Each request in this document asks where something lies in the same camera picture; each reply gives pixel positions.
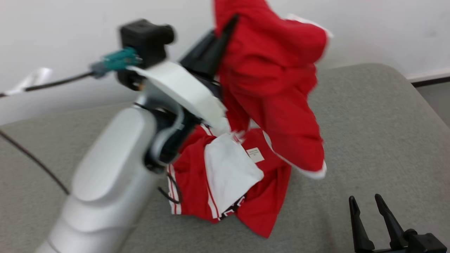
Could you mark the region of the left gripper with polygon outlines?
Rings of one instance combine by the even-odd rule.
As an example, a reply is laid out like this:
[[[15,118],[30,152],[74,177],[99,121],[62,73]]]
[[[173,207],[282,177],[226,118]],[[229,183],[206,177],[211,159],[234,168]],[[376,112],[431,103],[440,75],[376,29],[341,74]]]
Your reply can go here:
[[[204,60],[211,46],[216,41],[213,30],[209,30],[198,42],[180,59],[179,63],[194,77],[196,77],[217,98],[222,98],[222,90],[215,78],[207,74],[198,73],[193,66]],[[154,117],[156,132],[151,139],[144,155],[144,165],[150,171],[162,173],[162,170],[179,156],[182,145],[188,139],[201,119],[180,105],[139,104],[135,103]]]

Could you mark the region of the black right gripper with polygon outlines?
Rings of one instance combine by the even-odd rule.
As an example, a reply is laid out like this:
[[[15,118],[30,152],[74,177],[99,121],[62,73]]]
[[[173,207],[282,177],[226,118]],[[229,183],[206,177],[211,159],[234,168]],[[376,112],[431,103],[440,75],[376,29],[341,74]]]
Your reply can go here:
[[[360,219],[355,197],[349,197],[350,218],[356,253],[447,253],[448,248],[432,233],[418,234],[414,229],[404,232],[380,194],[375,196],[378,211],[384,218],[390,237],[390,249],[375,250]]]

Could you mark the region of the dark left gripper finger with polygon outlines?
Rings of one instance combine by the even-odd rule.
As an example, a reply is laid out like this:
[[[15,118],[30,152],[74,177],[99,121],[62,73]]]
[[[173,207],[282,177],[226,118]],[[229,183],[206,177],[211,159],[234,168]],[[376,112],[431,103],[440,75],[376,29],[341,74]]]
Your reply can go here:
[[[222,30],[222,33],[220,34],[220,37],[218,38],[218,49],[216,52],[216,59],[215,59],[215,75],[217,75],[218,73],[222,59],[226,53],[228,44],[233,36],[238,20],[239,15],[238,14],[233,15],[232,18],[227,22],[226,26]]]

